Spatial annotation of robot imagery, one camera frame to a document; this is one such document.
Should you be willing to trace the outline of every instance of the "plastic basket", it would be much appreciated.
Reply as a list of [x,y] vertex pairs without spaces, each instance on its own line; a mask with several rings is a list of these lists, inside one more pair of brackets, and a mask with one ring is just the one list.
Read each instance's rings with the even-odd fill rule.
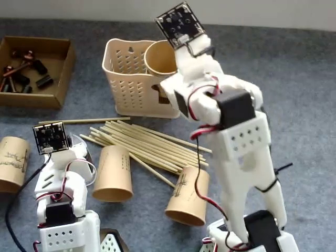
[[163,78],[146,73],[144,54],[152,43],[154,41],[111,39],[106,44],[102,68],[118,114],[176,118],[180,112],[171,104],[159,101],[157,86]]

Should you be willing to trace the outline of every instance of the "white 3d-printed part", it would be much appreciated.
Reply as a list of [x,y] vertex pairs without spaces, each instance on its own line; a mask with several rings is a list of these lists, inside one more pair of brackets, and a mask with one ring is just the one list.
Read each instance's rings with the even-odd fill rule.
[[107,234],[100,245],[101,252],[121,252],[119,244],[113,234]]
[[209,243],[209,244],[203,244],[199,252],[213,252],[215,248],[215,244]]

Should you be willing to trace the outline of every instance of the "brown box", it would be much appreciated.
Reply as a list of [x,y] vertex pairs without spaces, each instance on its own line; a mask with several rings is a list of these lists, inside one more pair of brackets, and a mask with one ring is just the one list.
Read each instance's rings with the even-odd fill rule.
[[[48,74],[53,78],[54,83],[43,89],[38,89],[36,81],[43,76],[39,75],[35,69],[25,68],[21,74],[30,79],[32,93],[0,92],[0,106],[60,109],[64,104],[72,68],[76,60],[70,40],[6,36],[0,45],[1,70],[7,65],[13,67],[20,65],[21,59],[11,57],[13,50],[32,50],[36,59],[39,59],[48,69]],[[22,85],[18,83],[15,84],[15,87],[19,92],[22,89]]]

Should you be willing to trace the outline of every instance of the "gray carpet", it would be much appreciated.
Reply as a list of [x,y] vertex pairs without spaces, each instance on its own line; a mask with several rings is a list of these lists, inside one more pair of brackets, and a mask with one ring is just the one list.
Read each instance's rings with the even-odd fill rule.
[[[287,231],[294,235],[302,252],[334,251],[336,34],[215,25],[205,28],[217,47],[223,70],[259,85],[263,91],[271,118],[275,167],[294,163],[279,175],[288,214]],[[0,138],[14,135],[31,143],[27,175],[43,161],[37,155],[31,130],[38,120],[116,116],[101,69],[106,42],[110,38],[162,39],[154,24],[0,19],[0,37],[4,35],[70,38],[78,56],[62,110],[0,108]],[[182,139],[187,139],[196,127],[183,118],[132,121]],[[88,127],[69,125],[67,130],[88,133]],[[89,147],[97,163],[100,148],[94,144]],[[102,227],[118,229],[131,251],[197,251],[206,226],[190,228],[165,217],[171,188],[134,162],[131,165],[134,197],[122,204],[102,203],[91,197],[90,188],[87,209],[100,215]],[[209,172],[209,195],[219,201],[221,187],[211,167]],[[35,182],[26,188],[12,215],[16,234],[28,251],[32,251],[32,242],[39,239]],[[1,218],[8,199],[8,195],[0,195]],[[246,213],[262,207],[259,193],[251,192]],[[207,224],[220,217],[216,209],[208,206]],[[4,222],[0,222],[0,237],[0,251],[17,251]]]

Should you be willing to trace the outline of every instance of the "tan paper cup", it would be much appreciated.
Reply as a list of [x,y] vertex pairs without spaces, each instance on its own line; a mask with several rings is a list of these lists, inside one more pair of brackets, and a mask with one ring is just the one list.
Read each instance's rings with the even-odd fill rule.
[[102,149],[93,197],[105,202],[123,202],[133,196],[128,150],[112,145]]
[[[205,224],[206,201],[200,199],[194,188],[198,169],[187,166],[177,181],[173,196],[165,210],[166,216],[176,222],[190,226]],[[209,186],[209,174],[201,170],[197,188],[201,195],[206,196]]]
[[25,180],[29,143],[14,136],[0,142],[0,192],[16,193]]
[[[177,71],[175,52],[167,40],[160,40],[151,44],[145,51],[144,62],[147,67],[147,73],[162,77],[162,80]],[[152,88],[159,92],[160,103],[169,103],[160,85],[154,85]]]

